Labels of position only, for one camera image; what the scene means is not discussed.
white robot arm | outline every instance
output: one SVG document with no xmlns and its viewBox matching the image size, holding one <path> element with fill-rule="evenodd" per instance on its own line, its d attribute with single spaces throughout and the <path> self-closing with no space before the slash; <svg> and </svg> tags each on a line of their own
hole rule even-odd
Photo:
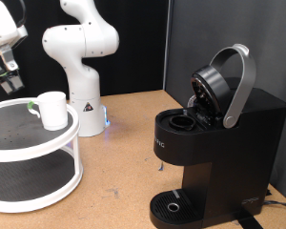
<svg viewBox="0 0 286 229">
<path fill-rule="evenodd" d="M 47 29 L 42 44 L 46 53 L 67 74 L 70 102 L 81 123 L 79 135 L 98 135 L 106 127 L 106 111 L 100 102 L 99 75 L 93 68 L 82 64 L 82 58 L 115 53 L 119 45 L 118 33 L 100 16 L 93 0 L 60 0 L 60 5 L 81 25 Z"/>
<path fill-rule="evenodd" d="M 0 57 L 4 68 L 0 66 L 0 84 L 7 94 L 16 92 L 24 87 L 18 73 L 18 65 L 15 62 L 12 50 L 17 47 L 27 36 L 24 21 L 19 28 L 16 27 L 6 6 L 0 1 Z"/>
</svg>

black coffee maker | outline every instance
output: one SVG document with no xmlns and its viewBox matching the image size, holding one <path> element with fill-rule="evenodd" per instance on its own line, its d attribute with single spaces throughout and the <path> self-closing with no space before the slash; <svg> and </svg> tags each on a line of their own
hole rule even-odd
<svg viewBox="0 0 286 229">
<path fill-rule="evenodd" d="M 219 73 L 239 54 L 236 85 Z M 198 229 L 261 212 L 286 116 L 286 103 L 255 83 L 247 47 L 223 49 L 192 76 L 194 97 L 186 109 L 157 115 L 154 152 L 184 166 L 181 189 L 158 194 L 150 217 L 159 229 Z"/>
</svg>

perforated shelf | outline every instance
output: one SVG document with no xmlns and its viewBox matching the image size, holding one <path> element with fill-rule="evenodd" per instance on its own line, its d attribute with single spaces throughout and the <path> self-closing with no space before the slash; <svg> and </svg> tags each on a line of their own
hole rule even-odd
<svg viewBox="0 0 286 229">
<path fill-rule="evenodd" d="M 31 114 L 26 104 L 0 108 L 0 150 L 23 149 L 46 143 L 65 133 L 72 124 L 72 116 L 68 114 L 68 126 L 51 132 L 43 128 L 41 119 Z"/>
</svg>

black background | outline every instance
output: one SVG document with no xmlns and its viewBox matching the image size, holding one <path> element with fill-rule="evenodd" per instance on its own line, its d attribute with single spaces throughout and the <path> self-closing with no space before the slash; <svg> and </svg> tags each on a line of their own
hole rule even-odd
<svg viewBox="0 0 286 229">
<path fill-rule="evenodd" d="M 4 0 L 17 23 L 22 18 L 18 0 Z M 83 59 L 100 75 L 101 95 L 128 94 L 162 89 L 168 0 L 95 0 L 101 16 L 116 28 L 120 46 L 115 54 Z M 41 39 L 47 28 L 79 24 L 64 13 L 59 0 L 25 0 L 28 38 L 15 50 L 25 89 L 6 95 L 0 87 L 0 101 L 32 97 L 48 91 L 69 96 L 63 68 L 44 52 Z"/>
</svg>

power cord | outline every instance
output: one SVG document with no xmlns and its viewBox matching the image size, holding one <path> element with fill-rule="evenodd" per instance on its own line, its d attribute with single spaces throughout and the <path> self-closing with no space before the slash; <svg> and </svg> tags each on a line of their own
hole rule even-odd
<svg viewBox="0 0 286 229">
<path fill-rule="evenodd" d="M 17 23 L 17 28 L 22 27 L 26 21 L 27 21 L 27 8 L 23 0 L 19 0 L 22 10 L 23 10 L 23 17 L 22 19 Z"/>
<path fill-rule="evenodd" d="M 264 201 L 264 205 L 270 205 L 270 204 L 281 204 L 281 205 L 286 206 L 286 203 L 283 203 L 283 202 L 277 202 L 277 201 L 273 201 L 273 200 Z"/>
</svg>

